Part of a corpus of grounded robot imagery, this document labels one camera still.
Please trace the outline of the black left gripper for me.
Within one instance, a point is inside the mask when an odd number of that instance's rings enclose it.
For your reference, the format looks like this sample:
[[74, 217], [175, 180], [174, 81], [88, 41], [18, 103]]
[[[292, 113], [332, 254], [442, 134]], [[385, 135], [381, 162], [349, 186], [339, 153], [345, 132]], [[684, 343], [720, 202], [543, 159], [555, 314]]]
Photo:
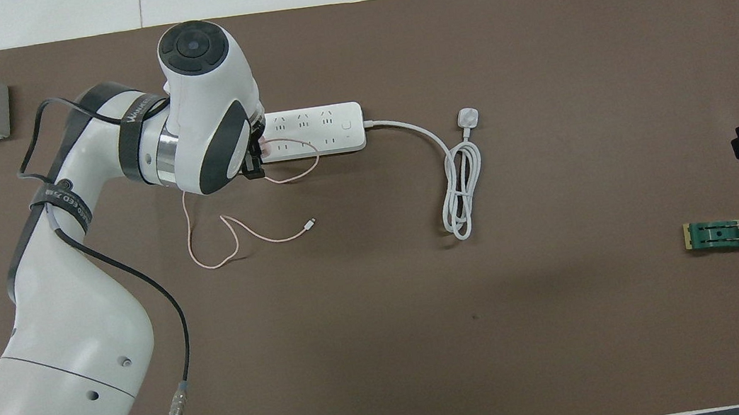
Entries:
[[254, 116], [249, 125], [249, 147], [250, 154], [246, 154], [243, 162], [244, 176], [248, 180], [265, 178], [263, 159], [261, 157], [261, 141], [265, 134], [265, 114]]

